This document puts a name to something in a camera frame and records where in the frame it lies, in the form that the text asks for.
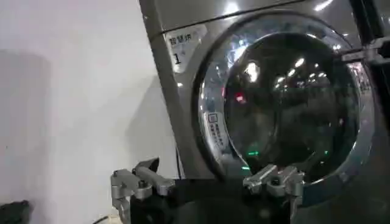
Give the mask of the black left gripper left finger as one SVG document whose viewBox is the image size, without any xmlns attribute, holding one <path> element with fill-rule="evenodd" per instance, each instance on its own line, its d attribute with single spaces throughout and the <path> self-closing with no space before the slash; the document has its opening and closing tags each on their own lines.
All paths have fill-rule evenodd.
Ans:
<svg viewBox="0 0 390 224">
<path fill-rule="evenodd" d="M 112 206 L 118 211 L 122 223 L 130 223 L 130 201 L 146 200 L 156 193 L 167 197 L 176 184 L 173 179 L 157 173 L 159 158 L 140 161 L 132 170 L 119 169 L 110 176 Z"/>
</svg>

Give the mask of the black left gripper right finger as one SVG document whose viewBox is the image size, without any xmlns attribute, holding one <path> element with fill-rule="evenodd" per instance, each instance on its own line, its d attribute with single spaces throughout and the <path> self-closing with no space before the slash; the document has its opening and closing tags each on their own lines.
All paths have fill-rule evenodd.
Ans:
<svg viewBox="0 0 390 224">
<path fill-rule="evenodd" d="M 305 173 L 295 166 L 278 169 L 274 164 L 268 164 L 255 175 L 243 179 L 243 188 L 250 195 L 260 195 L 262 192 L 268 197 L 282 199 L 282 207 L 288 209 L 289 223 L 295 223 L 298 207 L 303 200 Z"/>
</svg>

